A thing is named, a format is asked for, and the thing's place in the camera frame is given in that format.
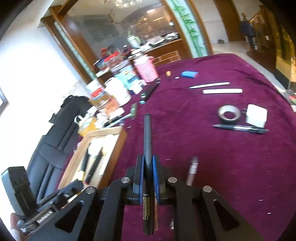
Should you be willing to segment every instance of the ceiling light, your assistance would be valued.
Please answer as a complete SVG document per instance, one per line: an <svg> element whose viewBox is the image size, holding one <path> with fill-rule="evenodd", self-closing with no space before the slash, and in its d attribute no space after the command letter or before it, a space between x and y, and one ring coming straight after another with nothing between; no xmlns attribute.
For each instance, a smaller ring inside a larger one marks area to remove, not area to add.
<svg viewBox="0 0 296 241"><path fill-rule="evenodd" d="M155 9L150 9L146 13L154 12Z"/></svg>

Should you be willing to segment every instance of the blue gripper pad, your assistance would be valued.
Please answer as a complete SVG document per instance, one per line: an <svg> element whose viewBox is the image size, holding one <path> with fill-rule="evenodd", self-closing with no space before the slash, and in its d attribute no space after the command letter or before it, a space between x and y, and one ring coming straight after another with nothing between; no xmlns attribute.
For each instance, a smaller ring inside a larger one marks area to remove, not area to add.
<svg viewBox="0 0 296 241"><path fill-rule="evenodd" d="M157 202L159 202L160 194L159 194L159 179L157 173L157 165L155 162L155 156L153 156L153 182L154 182L154 193Z"/></svg>
<svg viewBox="0 0 296 241"><path fill-rule="evenodd" d="M144 156L142 156L142 162L141 162L141 174L140 174L140 190L139 190L139 199L140 204L142 204L142 195L143 195L143 175L144 175Z"/></svg>

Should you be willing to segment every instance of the black pen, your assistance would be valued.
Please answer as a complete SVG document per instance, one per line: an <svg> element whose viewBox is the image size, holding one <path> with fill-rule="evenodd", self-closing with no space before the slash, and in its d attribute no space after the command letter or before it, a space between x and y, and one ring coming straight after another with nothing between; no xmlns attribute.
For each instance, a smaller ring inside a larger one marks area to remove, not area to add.
<svg viewBox="0 0 296 241"><path fill-rule="evenodd" d="M227 130L234 130L234 131L247 131L247 132L259 133L259 134L269 132L268 129L255 127L255 126L237 126L237 125L227 125L227 124L217 124L212 126L220 129L227 129Z"/></svg>

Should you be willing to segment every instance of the roll of tape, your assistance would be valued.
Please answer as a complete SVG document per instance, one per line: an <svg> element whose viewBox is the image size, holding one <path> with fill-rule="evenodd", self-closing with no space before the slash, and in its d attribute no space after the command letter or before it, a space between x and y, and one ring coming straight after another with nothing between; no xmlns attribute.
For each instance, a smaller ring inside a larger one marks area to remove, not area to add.
<svg viewBox="0 0 296 241"><path fill-rule="evenodd" d="M225 117L226 112L231 112L234 114L234 118L229 119ZM218 110L218 116L223 124L235 124L240 118L240 110L233 105L221 106Z"/></svg>

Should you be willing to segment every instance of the tiled floor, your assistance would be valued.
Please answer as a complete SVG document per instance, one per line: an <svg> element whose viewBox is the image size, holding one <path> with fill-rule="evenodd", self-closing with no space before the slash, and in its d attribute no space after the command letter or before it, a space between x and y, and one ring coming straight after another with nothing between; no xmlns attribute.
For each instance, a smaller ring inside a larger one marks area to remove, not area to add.
<svg viewBox="0 0 296 241"><path fill-rule="evenodd" d="M265 77L274 85L274 87L283 94L286 90L282 86L282 84L274 77L272 73L270 73L267 69L262 67L260 64L252 60L248 55L247 51L249 51L250 47L248 42L246 41L232 41L224 44L213 44L212 45L214 54L218 53L234 53L237 56L241 57L249 64L251 64L254 68L256 68L260 73L265 75Z"/></svg>

